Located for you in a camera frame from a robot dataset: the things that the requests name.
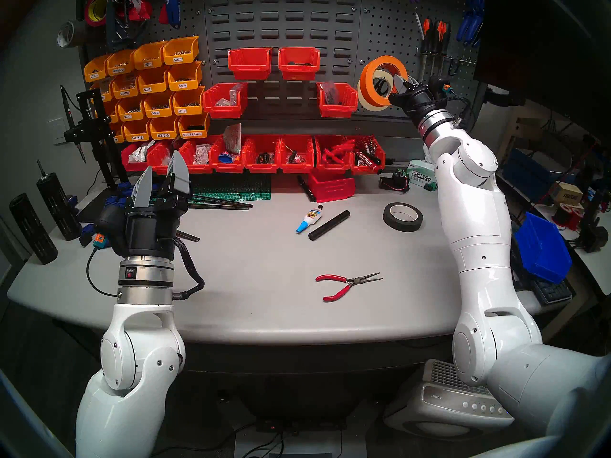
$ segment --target pegboard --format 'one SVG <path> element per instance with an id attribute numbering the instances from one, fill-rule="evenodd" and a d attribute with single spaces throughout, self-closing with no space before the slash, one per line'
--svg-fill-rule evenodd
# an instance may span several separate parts
<path id="1" fill-rule="evenodd" d="M 451 22 L 448 54 L 477 59 L 476 49 L 455 40 L 464 0 L 420 0 L 418 4 L 409 0 L 181 0 L 180 29 L 159 24 L 163 0 L 147 1 L 152 3 L 153 15 L 143 43 L 198 35 L 198 60 L 204 62 L 202 84 L 206 87 L 235 81 L 227 66 L 229 49 L 272 47 L 270 76 L 266 81 L 249 82 L 245 119 L 320 118 L 315 83 L 282 79 L 277 67 L 280 47 L 318 48 L 321 66 L 316 81 L 333 80 L 356 87 L 365 64 L 384 54 L 399 58 L 418 78 L 420 33 L 414 12 L 422 21 L 429 17 L 433 22 Z M 429 57 L 427 78 L 431 61 Z M 478 85 L 473 72 L 474 66 L 463 64 L 452 77 L 455 92 L 471 101 Z M 462 108 L 462 103 L 453 103 L 449 110 Z M 373 113 L 360 105 L 353 115 L 353 119 L 373 121 L 406 118 L 398 108 Z"/>

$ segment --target red needle-nose pliers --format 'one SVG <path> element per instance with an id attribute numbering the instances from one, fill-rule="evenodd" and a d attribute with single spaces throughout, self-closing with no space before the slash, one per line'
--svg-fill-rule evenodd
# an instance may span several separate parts
<path id="1" fill-rule="evenodd" d="M 320 282 L 322 280 L 337 280 L 339 282 L 348 283 L 347 286 L 345 286 L 342 290 L 340 290 L 334 296 L 323 297 L 324 302 L 335 302 L 337 299 L 341 299 L 344 296 L 344 294 L 348 292 L 350 290 L 350 287 L 352 287 L 353 285 L 364 284 L 365 282 L 373 282 L 375 280 L 382 280 L 383 277 L 380 277 L 377 279 L 369 279 L 370 277 L 377 276 L 378 274 L 379 272 L 374 272 L 373 274 L 370 274 L 369 276 L 355 277 L 354 279 L 349 279 L 347 277 L 342 277 L 342 276 L 335 276 L 334 274 L 323 274 L 322 276 L 318 276 L 316 278 L 316 282 Z"/>

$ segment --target gray table surface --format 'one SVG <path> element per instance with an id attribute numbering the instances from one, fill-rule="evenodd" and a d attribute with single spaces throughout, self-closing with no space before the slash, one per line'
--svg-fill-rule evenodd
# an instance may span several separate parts
<path id="1" fill-rule="evenodd" d="M 271 200 L 252 202 L 254 208 L 248 211 L 189 210 L 180 219 L 180 230 L 202 238 L 186 244 L 206 287 L 175 303 L 183 338 L 225 344 L 331 344 L 452 333 L 460 312 L 460 286 L 437 194 L 417 186 L 405 195 L 381 191 L 377 179 L 356 178 L 355 196 L 323 204 L 318 225 L 345 209 L 351 216 L 315 242 L 307 237 L 312 227 L 295 233 L 315 204 L 308 202 L 294 177 L 274 177 Z M 418 207 L 424 216 L 420 230 L 403 233 L 386 226 L 382 213 L 390 202 Z M 108 327 L 115 299 L 98 294 L 87 282 L 91 245 L 67 242 L 57 228 L 51 237 L 57 259 L 43 266 L 32 256 L 9 298 L 71 323 Z M 111 249 L 96 253 L 91 268 L 96 286 L 116 291 L 119 261 Z M 321 274 L 355 277 L 377 271 L 383 280 L 358 285 L 333 303 L 324 303 L 322 297 L 344 284 L 314 281 Z M 193 285 L 176 251 L 174 290 Z M 158 320 L 143 315 L 134 323 L 157 325 Z"/>

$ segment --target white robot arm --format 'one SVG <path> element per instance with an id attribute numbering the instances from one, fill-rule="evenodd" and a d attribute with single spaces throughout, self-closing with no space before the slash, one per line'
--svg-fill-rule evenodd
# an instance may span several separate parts
<path id="1" fill-rule="evenodd" d="M 470 386 L 487 386 L 535 434 L 559 433 L 575 401 L 599 384 L 611 355 L 542 344 L 513 287 L 511 221 L 495 181 L 496 157 L 436 104 L 444 81 L 414 86 L 394 76 L 394 82 L 391 103 L 412 117 L 435 163 L 441 221 L 458 266 L 463 302 L 452 343 L 458 375 Z"/>
<path id="2" fill-rule="evenodd" d="M 187 211 L 188 177 L 184 160 L 174 151 L 161 191 L 165 202 L 148 206 L 149 167 L 134 187 L 131 206 L 109 205 L 98 220 L 96 227 L 124 260 L 112 321 L 100 346 L 102 369 L 89 380 L 76 417 L 77 458 L 144 458 L 155 446 L 167 390 L 185 360 L 172 301 L 203 288 L 186 247 L 175 238 Z M 172 292 L 174 244 L 197 282 L 187 292 Z M 142 313 L 159 317 L 161 327 L 125 326 Z"/>

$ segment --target green cutting mat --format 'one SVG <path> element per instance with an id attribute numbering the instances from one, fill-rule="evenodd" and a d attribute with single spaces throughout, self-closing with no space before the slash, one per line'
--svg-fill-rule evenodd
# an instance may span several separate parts
<path id="1" fill-rule="evenodd" d="M 215 173 L 205 178 L 197 178 L 191 183 L 193 184 L 194 195 L 207 195 L 231 200 L 232 202 L 271 200 L 271 177 L 269 174 Z"/>

